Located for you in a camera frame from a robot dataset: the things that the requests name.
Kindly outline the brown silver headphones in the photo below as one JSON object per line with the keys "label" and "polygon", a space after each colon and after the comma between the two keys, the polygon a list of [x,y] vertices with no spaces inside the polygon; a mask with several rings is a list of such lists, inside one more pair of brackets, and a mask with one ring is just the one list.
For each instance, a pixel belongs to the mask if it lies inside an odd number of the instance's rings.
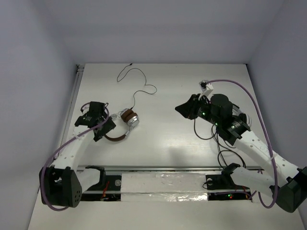
{"label": "brown silver headphones", "polygon": [[123,134],[123,135],[121,135],[120,137],[117,137],[117,138],[111,138],[111,137],[105,135],[105,138],[109,141],[112,141],[112,142],[119,142],[119,141],[123,141],[124,139],[126,139],[129,136],[129,134],[131,133],[131,131],[140,122],[139,116],[131,108],[126,108],[126,109],[118,112],[117,114],[111,115],[112,120],[115,120],[117,118],[121,118],[121,120],[128,125],[129,129],[125,134]]}

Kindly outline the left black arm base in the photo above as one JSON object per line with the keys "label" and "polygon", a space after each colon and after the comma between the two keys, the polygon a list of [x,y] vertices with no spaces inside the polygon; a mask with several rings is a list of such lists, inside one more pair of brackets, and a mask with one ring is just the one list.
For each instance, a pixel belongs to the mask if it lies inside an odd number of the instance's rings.
{"label": "left black arm base", "polygon": [[99,182],[82,194],[81,201],[121,201],[120,174],[107,174],[104,167],[88,166],[100,172]]}

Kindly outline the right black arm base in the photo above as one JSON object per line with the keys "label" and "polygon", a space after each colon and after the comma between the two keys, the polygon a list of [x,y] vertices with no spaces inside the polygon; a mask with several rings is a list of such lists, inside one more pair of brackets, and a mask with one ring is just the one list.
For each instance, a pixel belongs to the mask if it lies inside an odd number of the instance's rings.
{"label": "right black arm base", "polygon": [[207,190],[209,201],[252,200],[249,188],[236,185],[231,178],[237,168],[245,169],[239,164],[231,163],[220,174],[206,175],[202,187]]}

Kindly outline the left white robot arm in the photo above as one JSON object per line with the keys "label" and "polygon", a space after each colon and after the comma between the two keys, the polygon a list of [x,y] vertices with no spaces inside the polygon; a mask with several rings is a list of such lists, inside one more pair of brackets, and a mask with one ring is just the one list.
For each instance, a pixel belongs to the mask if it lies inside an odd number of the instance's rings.
{"label": "left white robot arm", "polygon": [[88,105],[87,111],[81,109],[72,137],[49,157],[39,173],[42,203],[53,211],[77,207],[83,192],[107,185],[102,166],[88,165],[78,171],[89,144],[115,128],[107,103],[89,102]]}

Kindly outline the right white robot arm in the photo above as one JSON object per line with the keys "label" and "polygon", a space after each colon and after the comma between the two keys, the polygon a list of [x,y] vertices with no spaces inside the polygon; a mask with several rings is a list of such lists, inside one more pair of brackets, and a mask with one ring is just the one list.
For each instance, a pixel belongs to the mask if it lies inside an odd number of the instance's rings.
{"label": "right white robot arm", "polygon": [[242,169],[232,163],[223,170],[222,184],[226,188],[242,185],[271,196],[276,205],[293,213],[307,198],[307,169],[288,162],[261,141],[242,116],[233,114],[233,104],[223,94],[210,99],[193,94],[175,110],[184,118],[202,118],[216,126],[217,134],[230,145],[253,159],[265,175]]}

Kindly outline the white black headphones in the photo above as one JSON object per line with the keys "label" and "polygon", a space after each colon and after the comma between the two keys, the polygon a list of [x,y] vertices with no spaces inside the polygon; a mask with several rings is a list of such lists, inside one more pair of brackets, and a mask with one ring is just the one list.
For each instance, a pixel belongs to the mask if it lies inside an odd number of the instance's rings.
{"label": "white black headphones", "polygon": [[240,110],[240,107],[238,107],[235,104],[232,105],[232,117],[239,118],[241,121],[243,121],[245,124],[248,125],[248,130],[250,130],[251,125],[252,125],[251,117],[248,114],[242,112]]}

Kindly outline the aluminium rail at table front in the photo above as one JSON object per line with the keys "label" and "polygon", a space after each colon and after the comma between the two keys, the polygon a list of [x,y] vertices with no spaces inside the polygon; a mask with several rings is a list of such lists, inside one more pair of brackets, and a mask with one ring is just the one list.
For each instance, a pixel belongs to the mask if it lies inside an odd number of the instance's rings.
{"label": "aluminium rail at table front", "polygon": [[200,172],[200,171],[221,171],[222,167],[213,166],[213,167],[167,167],[167,166],[119,166],[119,165],[111,165],[111,166],[102,166],[108,172]]}

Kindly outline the aluminium rail at table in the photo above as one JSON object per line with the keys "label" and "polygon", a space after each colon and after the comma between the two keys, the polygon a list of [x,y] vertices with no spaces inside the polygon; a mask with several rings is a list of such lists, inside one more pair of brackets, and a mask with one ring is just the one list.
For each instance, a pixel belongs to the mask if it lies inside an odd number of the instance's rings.
{"label": "aluminium rail at table", "polygon": [[108,172],[200,172],[200,171],[221,171],[222,167],[213,166],[213,167],[167,167],[167,166],[119,166],[119,165],[111,165],[111,166],[102,166]]}
{"label": "aluminium rail at table", "polygon": [[59,137],[56,149],[58,149],[60,146],[66,143],[66,141],[68,141],[73,134],[73,128],[72,128],[71,123],[72,123],[73,112],[74,112],[74,108],[75,108],[75,104],[77,100],[77,95],[78,95],[80,84],[81,84],[82,77],[83,77],[84,68],[85,68],[85,64],[77,65],[75,80],[74,80],[74,84],[72,87],[72,92],[71,92],[67,112],[64,118],[63,127],[60,132],[60,137]]}

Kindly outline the aluminium rail at table left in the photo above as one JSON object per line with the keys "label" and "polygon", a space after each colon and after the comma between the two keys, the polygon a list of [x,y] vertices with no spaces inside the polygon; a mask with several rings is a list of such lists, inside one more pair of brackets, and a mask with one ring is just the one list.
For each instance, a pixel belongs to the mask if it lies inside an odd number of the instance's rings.
{"label": "aluminium rail at table left", "polygon": [[60,132],[60,137],[59,137],[56,149],[58,149],[60,146],[66,143],[66,141],[68,141],[73,134],[73,128],[72,128],[71,123],[72,123],[73,112],[74,112],[74,108],[75,108],[75,104],[77,100],[77,95],[78,95],[80,84],[81,84],[82,77],[83,77],[84,68],[85,68],[85,64],[77,65],[75,80],[74,80],[74,84],[72,87],[72,92],[71,92],[67,112],[64,118],[63,127]]}

